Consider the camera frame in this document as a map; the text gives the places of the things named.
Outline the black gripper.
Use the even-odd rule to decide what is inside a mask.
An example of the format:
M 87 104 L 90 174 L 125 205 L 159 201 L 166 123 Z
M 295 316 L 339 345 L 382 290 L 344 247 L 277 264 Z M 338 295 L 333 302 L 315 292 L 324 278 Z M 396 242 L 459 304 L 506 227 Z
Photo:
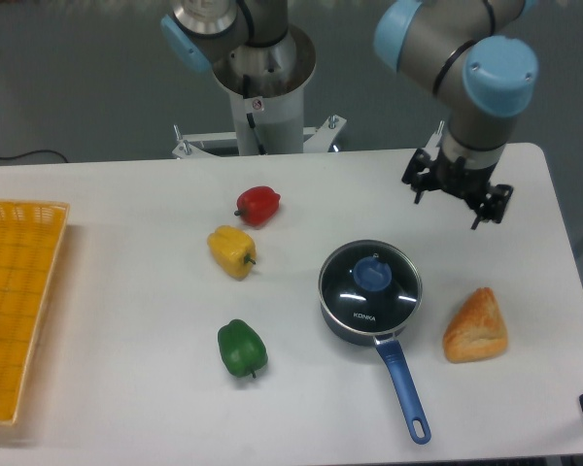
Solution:
M 421 202 L 425 192 L 436 190 L 463 199 L 475 213 L 472 230 L 480 223 L 502 223 L 514 188 L 509 184 L 490 184 L 496 162 L 478 169 L 467 168 L 466 162 L 462 156 L 450 159 L 444 149 L 438 151 L 436 159 L 424 149 L 416 149 L 401 181 L 415 192 L 415 204 Z

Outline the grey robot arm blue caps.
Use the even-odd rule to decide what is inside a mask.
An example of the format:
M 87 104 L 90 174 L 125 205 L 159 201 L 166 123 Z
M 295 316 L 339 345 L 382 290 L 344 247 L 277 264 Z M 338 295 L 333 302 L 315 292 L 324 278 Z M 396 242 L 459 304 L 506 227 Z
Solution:
M 380 18 L 380 60 L 451 111 L 438 152 L 416 150 L 403 181 L 417 196 L 440 190 L 462 199 L 477 222 L 503 220 L 513 189 L 491 175 L 516 120 L 532 99 L 538 61 L 501 29 L 528 1 L 397 1 Z M 303 91 L 316 67 L 310 38 L 284 1 L 175 1 L 160 23 L 191 70 L 211 71 L 226 91 L 241 154 L 300 153 Z

